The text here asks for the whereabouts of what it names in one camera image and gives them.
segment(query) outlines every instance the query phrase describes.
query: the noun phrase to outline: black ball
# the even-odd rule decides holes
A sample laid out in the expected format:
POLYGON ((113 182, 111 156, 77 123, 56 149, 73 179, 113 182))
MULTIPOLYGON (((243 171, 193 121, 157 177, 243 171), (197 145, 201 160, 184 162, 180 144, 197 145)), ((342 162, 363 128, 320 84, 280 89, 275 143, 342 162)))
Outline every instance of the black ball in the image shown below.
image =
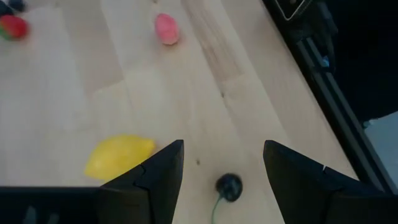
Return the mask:
POLYGON ((8 0, 8 5, 18 12, 24 12, 26 9, 26 5, 23 0, 8 0))
POLYGON ((14 12, 3 1, 0 1, 0 17, 5 15, 14 15, 14 12))
POLYGON ((216 190, 225 200, 234 202, 242 194, 242 180, 236 174, 224 174, 217 180, 216 190))

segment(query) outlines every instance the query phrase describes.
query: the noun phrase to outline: lemon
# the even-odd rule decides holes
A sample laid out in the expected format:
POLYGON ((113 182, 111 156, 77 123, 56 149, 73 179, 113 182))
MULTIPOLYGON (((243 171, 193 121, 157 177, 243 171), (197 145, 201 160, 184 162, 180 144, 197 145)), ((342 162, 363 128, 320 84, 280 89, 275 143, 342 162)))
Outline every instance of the lemon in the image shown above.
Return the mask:
POLYGON ((118 135, 101 141, 88 159, 85 174, 89 177, 112 180, 138 166, 155 149, 151 139, 136 135, 118 135))

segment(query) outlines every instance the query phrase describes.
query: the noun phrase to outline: wooden surface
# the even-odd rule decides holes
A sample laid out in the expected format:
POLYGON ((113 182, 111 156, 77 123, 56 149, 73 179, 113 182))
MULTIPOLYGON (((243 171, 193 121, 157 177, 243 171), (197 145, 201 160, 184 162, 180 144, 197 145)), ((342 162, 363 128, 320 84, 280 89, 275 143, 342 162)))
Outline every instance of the wooden surface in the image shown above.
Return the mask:
POLYGON ((119 133, 185 141, 174 223, 209 223, 216 179, 243 178, 221 223, 283 223, 266 139, 355 177, 258 0, 31 0, 22 42, 0 40, 0 185, 99 185, 83 175, 119 133), (161 45, 158 12, 181 27, 161 45))

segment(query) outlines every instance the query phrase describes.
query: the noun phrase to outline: light wood tabletop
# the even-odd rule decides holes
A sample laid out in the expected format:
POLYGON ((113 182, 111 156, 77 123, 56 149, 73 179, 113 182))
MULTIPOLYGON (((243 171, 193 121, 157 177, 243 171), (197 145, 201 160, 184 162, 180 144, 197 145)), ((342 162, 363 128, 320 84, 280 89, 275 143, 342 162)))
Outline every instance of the light wood tabletop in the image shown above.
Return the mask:
POLYGON ((262 150, 279 141, 355 174, 259 0, 31 0, 20 42, 0 40, 0 185, 89 186, 83 169, 114 134, 184 139, 174 223, 209 223, 216 179, 244 190, 216 223, 283 223, 262 150), (178 22, 162 45, 154 18, 178 22))

